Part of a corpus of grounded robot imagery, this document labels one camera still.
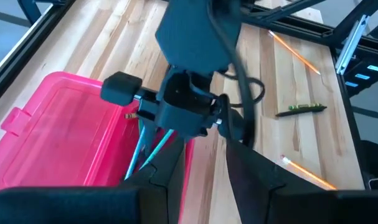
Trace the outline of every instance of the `wood grain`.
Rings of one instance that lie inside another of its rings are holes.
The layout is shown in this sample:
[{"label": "wood grain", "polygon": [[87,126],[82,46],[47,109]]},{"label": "wood grain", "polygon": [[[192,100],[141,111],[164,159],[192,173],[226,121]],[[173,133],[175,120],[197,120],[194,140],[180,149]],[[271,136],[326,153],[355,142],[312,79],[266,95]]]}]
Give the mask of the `wood grain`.
[{"label": "wood grain", "polygon": [[[286,2],[257,4],[275,7]],[[99,80],[124,71],[157,90],[168,63],[154,32],[166,6],[158,0],[76,1],[0,99],[0,124],[11,108],[22,108],[42,79],[54,71]],[[322,22],[314,9],[304,9],[297,16]],[[281,166],[284,154],[339,189],[363,189],[329,49],[278,35],[318,68],[321,76],[275,42],[267,30],[243,24],[237,50],[248,75],[260,78],[267,88],[256,106],[255,150]],[[231,102],[240,101],[237,84],[219,75],[214,76],[211,90],[229,94]],[[253,90],[259,93],[256,86]],[[322,103],[328,109],[320,114],[275,117],[289,105],[304,103]],[[192,162],[181,223],[240,223],[227,174],[225,141],[215,128],[206,138],[196,139]],[[284,168],[301,176],[291,167]]]}]

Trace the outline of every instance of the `yellow pencil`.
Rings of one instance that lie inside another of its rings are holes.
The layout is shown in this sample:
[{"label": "yellow pencil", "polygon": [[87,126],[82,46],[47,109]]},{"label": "yellow pencil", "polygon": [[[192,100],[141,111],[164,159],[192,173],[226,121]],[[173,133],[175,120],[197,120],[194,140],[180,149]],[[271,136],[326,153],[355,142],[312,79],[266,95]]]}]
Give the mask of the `yellow pencil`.
[{"label": "yellow pencil", "polygon": [[319,70],[317,70],[312,64],[309,63],[305,58],[303,58],[298,52],[296,52],[294,49],[292,49],[284,40],[282,40],[279,36],[277,36],[273,31],[269,30],[269,33],[277,40],[279,43],[281,43],[284,47],[286,47],[292,54],[294,54],[296,57],[298,57],[305,65],[307,65],[310,69],[312,69],[314,72],[320,75]]},{"label": "yellow pencil", "polygon": [[320,177],[312,174],[311,172],[307,171],[305,168],[301,167],[300,165],[292,162],[291,160],[289,160],[287,157],[285,157],[284,155],[281,155],[281,159],[282,161],[284,162],[284,164],[286,165],[291,165],[295,168],[297,168],[298,170],[302,171],[304,174],[306,174],[308,177],[312,177],[315,181],[319,182],[320,184],[323,184],[325,187],[331,189],[331,190],[337,190],[336,187],[334,187],[333,185],[327,183],[326,181],[324,181],[323,179],[321,179]]}]

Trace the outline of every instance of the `pink plastic lid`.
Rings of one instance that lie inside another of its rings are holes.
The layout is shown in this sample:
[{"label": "pink plastic lid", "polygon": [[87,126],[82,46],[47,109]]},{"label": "pink plastic lid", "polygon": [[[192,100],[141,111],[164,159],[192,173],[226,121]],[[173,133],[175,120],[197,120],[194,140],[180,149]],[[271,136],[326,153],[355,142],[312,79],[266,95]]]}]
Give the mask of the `pink plastic lid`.
[{"label": "pink plastic lid", "polygon": [[124,139],[138,138],[137,124],[127,125],[122,113],[134,112],[135,104],[122,108],[103,101],[101,85],[52,73],[22,110],[12,109],[1,125],[0,189],[118,184],[136,144]]}]

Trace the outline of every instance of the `blue wire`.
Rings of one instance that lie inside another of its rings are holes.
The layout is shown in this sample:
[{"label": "blue wire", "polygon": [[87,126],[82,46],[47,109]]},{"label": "blue wire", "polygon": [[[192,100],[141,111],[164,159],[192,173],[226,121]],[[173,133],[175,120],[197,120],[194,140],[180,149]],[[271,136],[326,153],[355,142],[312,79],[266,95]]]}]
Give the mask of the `blue wire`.
[{"label": "blue wire", "polygon": [[133,170],[135,169],[136,161],[138,160],[140,149],[144,142],[144,130],[145,128],[143,127],[140,133],[139,141],[136,145],[135,151],[133,152],[132,160],[131,160],[131,163],[129,164],[128,171],[126,171],[124,180],[128,179],[130,175],[132,175]]},{"label": "blue wire", "polygon": [[161,150],[161,148],[165,145],[166,141],[168,141],[169,137],[171,137],[172,133],[174,132],[174,130],[169,130],[165,135],[164,137],[162,138],[162,140],[158,143],[158,145],[156,146],[156,148],[154,149],[154,151],[150,154],[150,156],[146,159],[146,161],[144,162],[144,164],[140,167],[140,169],[142,169],[145,165],[147,165],[155,156],[156,154],[158,153],[158,151]]}]

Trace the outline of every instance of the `cable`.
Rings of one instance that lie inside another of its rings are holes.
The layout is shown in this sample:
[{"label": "cable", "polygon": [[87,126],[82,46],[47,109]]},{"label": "cable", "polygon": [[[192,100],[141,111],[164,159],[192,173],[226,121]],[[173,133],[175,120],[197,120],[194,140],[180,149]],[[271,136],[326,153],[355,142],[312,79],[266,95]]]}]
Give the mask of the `cable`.
[{"label": "cable", "polygon": [[[235,75],[228,75],[226,73],[220,73],[220,72],[218,72],[218,73],[220,75],[222,75],[223,77],[225,77],[225,78],[229,78],[231,80],[237,80],[237,77]],[[261,80],[259,80],[257,78],[254,78],[254,77],[247,77],[247,79],[248,79],[249,83],[255,83],[255,84],[257,84],[261,88],[260,94],[255,99],[253,99],[253,104],[257,104],[265,96],[265,84],[263,84],[263,82]],[[230,106],[233,107],[233,108],[242,108],[243,104],[241,104],[241,103],[231,103]]]},{"label": "cable", "polygon": [[211,92],[208,92],[208,91],[201,90],[199,87],[196,87],[195,84],[193,83],[193,77],[192,77],[193,74],[188,73],[188,75],[189,75],[189,87],[190,87],[191,91],[193,91],[194,93],[197,93],[198,95],[206,96],[210,99],[218,98],[217,95],[215,95]]},{"label": "cable", "polygon": [[220,109],[220,115],[222,116],[223,122],[222,125],[225,129],[225,138],[232,139],[234,138],[234,132],[233,132],[233,119],[232,119],[232,110],[230,109],[230,101],[229,96],[226,94],[222,94],[219,96],[221,109]]},{"label": "cable", "polygon": [[243,144],[252,149],[255,141],[255,110],[250,85],[244,66],[236,53],[235,45],[230,43],[229,38],[215,20],[212,2],[213,0],[209,0],[207,4],[208,18],[217,38],[233,63],[237,81],[239,81],[239,90],[243,104],[243,117],[245,121]]}]

